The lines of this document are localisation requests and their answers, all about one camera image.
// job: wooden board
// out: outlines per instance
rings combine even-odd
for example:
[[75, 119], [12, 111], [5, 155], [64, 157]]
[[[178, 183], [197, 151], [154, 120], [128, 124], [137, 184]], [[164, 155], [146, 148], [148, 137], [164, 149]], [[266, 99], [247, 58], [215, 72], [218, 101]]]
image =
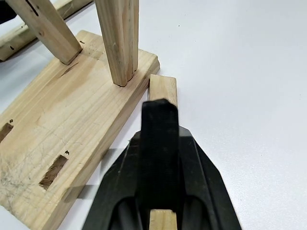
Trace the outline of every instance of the wooden board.
[[[149, 100], [167, 99], [177, 105], [176, 78], [150, 75]], [[149, 230], [177, 230], [177, 216], [172, 210], [153, 209], [150, 211]]]
[[[58, 0], [54, 3], [63, 19], [68, 18], [93, 0]], [[29, 27], [22, 23], [0, 37], [0, 61], [5, 61], [14, 53], [36, 39]]]
[[160, 68], [139, 50], [138, 70], [119, 87], [102, 37], [77, 39], [83, 50], [69, 66], [53, 59], [0, 115], [0, 127], [13, 126], [0, 143], [0, 204], [33, 230], [59, 226]]

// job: pine wood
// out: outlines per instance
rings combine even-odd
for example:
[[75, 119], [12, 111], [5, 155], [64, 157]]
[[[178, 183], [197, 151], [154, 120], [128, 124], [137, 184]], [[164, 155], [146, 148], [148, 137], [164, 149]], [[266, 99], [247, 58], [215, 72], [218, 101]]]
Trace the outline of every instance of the pine wood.
[[95, 0], [113, 82], [125, 86], [136, 63], [134, 8], [136, 0]]
[[177, 230], [176, 213], [171, 210], [152, 209], [149, 230]]
[[61, 62], [68, 65], [80, 53], [79, 42], [49, 0], [6, 1]]
[[[54, 3], [54, 8], [56, 8], [63, 19], [66, 19], [92, 1], [58, 0]], [[35, 34], [25, 23], [13, 28], [0, 37], [0, 61], [5, 61], [34, 39], [36, 39]]]
[[[176, 78], [150, 75], [149, 100], [167, 99], [178, 107]], [[172, 210], [153, 209], [150, 211], [149, 230], [177, 230], [176, 213]]]
[[176, 78], [152, 74], [150, 76], [149, 100], [166, 98], [178, 107]]
[[[80, 31], [83, 50], [69, 65], [54, 58], [0, 115], [12, 130], [0, 143], [0, 205], [32, 230], [55, 230], [160, 66], [139, 50], [126, 87], [113, 84], [101, 36]], [[56, 159], [68, 160], [47, 189]]]
[[133, 12], [133, 69], [138, 69], [138, 53], [139, 53], [139, 11], [140, 2], [134, 0], [134, 12]]

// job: white table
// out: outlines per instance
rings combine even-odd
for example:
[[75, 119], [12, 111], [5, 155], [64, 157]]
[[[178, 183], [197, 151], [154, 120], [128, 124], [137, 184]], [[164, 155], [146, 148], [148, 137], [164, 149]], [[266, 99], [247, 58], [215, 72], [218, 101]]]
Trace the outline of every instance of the white table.
[[[180, 124], [219, 169], [245, 230], [307, 229], [306, 22], [305, 0], [140, 1], [139, 47], [159, 56], [159, 74], [177, 78]], [[67, 24], [101, 34], [94, 5]], [[35, 42], [0, 63], [0, 112], [51, 59]], [[60, 230], [82, 227], [104, 172], [140, 129], [140, 111], [141, 103]], [[27, 229], [4, 208], [0, 226]]]

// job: rectangular hole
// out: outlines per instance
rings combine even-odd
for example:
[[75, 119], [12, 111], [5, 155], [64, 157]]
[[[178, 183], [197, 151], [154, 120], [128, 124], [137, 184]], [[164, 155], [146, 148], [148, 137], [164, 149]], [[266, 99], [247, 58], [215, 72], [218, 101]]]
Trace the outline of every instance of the rectangular hole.
[[59, 171], [63, 168], [64, 164], [68, 159], [62, 155], [59, 155], [53, 164], [49, 167], [44, 178], [39, 182], [39, 186], [43, 187], [45, 190], [53, 183], [54, 179], [57, 177]]
[[0, 143], [4, 140], [4, 138], [6, 137], [6, 135], [8, 135], [9, 132], [11, 132], [11, 130], [13, 129], [14, 126], [12, 126], [9, 123], [6, 123], [1, 131], [0, 131]]

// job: black clamp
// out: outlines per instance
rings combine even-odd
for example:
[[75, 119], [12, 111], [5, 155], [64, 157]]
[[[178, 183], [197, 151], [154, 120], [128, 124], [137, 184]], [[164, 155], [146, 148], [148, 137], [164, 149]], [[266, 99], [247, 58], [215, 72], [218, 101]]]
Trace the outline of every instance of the black clamp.
[[105, 174], [84, 230], [147, 230], [171, 209], [178, 230], [240, 230], [220, 173], [165, 99], [143, 103], [142, 128]]

